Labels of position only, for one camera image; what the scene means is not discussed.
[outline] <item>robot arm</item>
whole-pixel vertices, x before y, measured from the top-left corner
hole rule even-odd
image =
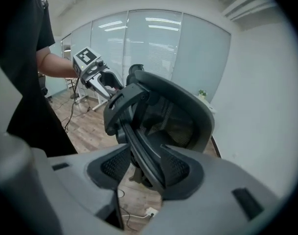
[[[86,47],[73,56],[73,68],[81,83],[106,99],[123,88],[114,71],[101,59],[101,55]]]

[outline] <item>person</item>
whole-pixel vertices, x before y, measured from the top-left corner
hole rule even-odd
[[[77,153],[39,85],[38,71],[76,77],[71,61],[50,53],[52,44],[47,0],[2,1],[0,67],[23,96],[7,131],[43,149],[48,157]]]

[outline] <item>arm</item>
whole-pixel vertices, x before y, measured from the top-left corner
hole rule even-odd
[[[38,71],[52,77],[77,77],[70,60],[58,57],[50,52],[49,47],[36,53]]]

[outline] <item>potted plant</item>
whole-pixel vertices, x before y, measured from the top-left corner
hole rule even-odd
[[[201,97],[202,99],[205,99],[207,96],[207,92],[204,90],[199,90],[199,97]]]

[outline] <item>power strip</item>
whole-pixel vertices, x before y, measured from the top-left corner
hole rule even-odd
[[[146,209],[146,214],[152,217],[156,216],[158,212],[159,212],[158,210],[152,207],[149,207]]]

